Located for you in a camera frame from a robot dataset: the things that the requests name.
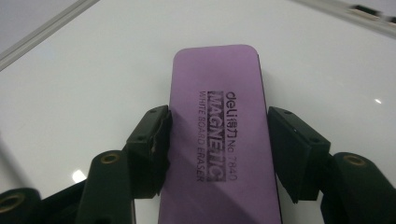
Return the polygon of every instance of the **white table surface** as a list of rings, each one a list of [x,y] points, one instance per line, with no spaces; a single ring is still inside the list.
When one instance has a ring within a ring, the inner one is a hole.
[[[396,186],[395,39],[287,0],[101,0],[0,73],[3,149],[42,197],[71,186],[168,104],[180,49],[230,44],[259,52],[267,106],[296,113],[331,153],[369,158]],[[0,191],[19,185],[0,178]],[[285,224],[323,223],[320,200],[279,194]],[[138,223],[157,223],[159,198],[136,204]]]
[[[77,0],[0,0],[0,54]]]

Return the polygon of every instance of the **white surface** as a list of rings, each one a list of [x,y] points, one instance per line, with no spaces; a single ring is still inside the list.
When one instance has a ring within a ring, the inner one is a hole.
[[[369,158],[396,186],[396,41],[284,0],[102,0],[0,73],[0,136],[47,197],[168,104],[177,51],[228,44],[259,52],[268,106],[296,113],[331,153]],[[320,201],[279,193],[285,224],[323,223]],[[138,223],[156,223],[158,207],[138,201]]]
[[[0,54],[77,0],[0,0]]]

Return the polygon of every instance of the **black plastic part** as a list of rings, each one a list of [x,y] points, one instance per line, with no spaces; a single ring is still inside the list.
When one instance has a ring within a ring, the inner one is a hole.
[[[168,106],[153,108],[140,120],[122,150],[128,157],[135,199],[152,198],[163,186],[169,167],[167,152],[171,126]]]
[[[320,210],[325,224],[348,224],[347,212],[341,202],[335,202],[328,195],[323,195]]]
[[[75,223],[84,186],[85,180],[44,199],[44,223]]]
[[[396,25],[396,17],[390,17],[390,18],[389,18],[389,22],[390,22],[392,25]]]
[[[38,224],[42,221],[42,203],[37,190],[12,189],[0,194],[0,223]]]
[[[92,160],[80,201],[77,224],[135,223],[127,158],[112,150]]]
[[[337,153],[332,179],[348,224],[396,223],[396,190],[371,161],[352,153]]]
[[[379,17],[381,15],[380,11],[377,11],[377,10],[369,8],[369,7],[364,7],[361,5],[352,6],[351,9],[355,9],[355,10],[358,10],[360,12],[363,12],[363,13],[366,13],[366,14],[369,14],[369,15],[372,15],[375,17]]]
[[[270,106],[268,125],[276,174],[294,203],[315,201],[330,142],[293,113]]]

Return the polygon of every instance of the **purple eraser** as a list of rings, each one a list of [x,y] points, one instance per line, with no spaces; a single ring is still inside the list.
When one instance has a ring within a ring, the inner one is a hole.
[[[183,49],[171,89],[158,223],[281,223],[257,51]]]

